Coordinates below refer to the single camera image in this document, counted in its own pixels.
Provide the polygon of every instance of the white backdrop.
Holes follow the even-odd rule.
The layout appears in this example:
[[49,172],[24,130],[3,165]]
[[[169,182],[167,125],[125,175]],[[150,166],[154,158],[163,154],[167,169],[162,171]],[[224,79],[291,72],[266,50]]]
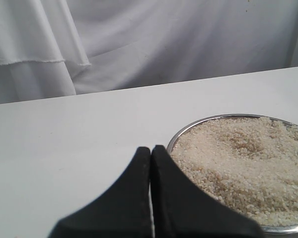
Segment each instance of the white backdrop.
[[[288,67],[298,38],[298,0],[67,4],[91,63],[67,80],[77,94]],[[17,67],[0,66],[0,103],[67,95],[47,66]]]

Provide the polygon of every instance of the uncooked rice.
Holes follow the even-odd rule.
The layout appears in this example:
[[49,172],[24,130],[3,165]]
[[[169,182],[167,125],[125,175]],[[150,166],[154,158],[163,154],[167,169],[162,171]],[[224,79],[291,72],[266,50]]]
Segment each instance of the uncooked rice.
[[215,119],[180,136],[179,168],[214,199],[264,226],[298,225],[298,126]]

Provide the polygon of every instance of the white table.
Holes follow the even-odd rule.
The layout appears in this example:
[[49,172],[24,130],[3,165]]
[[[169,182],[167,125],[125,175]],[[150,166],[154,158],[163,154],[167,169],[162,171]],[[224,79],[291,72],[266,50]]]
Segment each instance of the white table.
[[219,114],[298,124],[298,67],[0,105],[0,238],[45,238],[94,200],[138,146]]

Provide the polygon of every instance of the round metal container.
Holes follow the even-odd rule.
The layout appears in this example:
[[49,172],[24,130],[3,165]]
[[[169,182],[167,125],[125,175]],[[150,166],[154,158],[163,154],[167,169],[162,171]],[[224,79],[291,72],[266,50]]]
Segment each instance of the round metal container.
[[[208,120],[215,120],[215,119],[236,119],[236,118],[261,118],[261,117],[267,117],[267,116],[260,116],[260,115],[252,115],[252,114],[225,114],[225,115],[219,115],[219,116],[214,116],[214,117],[209,117],[209,118],[204,118],[201,120],[197,120],[181,130],[179,130],[173,138],[170,140],[168,146],[167,146],[167,151],[169,154],[171,154],[172,149],[174,145],[176,144],[177,140],[182,134],[185,134],[190,131],[193,127],[200,125]],[[281,121],[283,124],[286,126],[291,126],[295,125],[291,122],[277,119],[277,118],[271,118],[267,117],[270,120],[275,120],[275,121]],[[276,237],[278,235],[282,236],[283,238],[298,238],[298,225],[294,226],[287,226],[287,227],[271,227],[271,226],[262,226],[263,231],[266,234],[266,237]]]

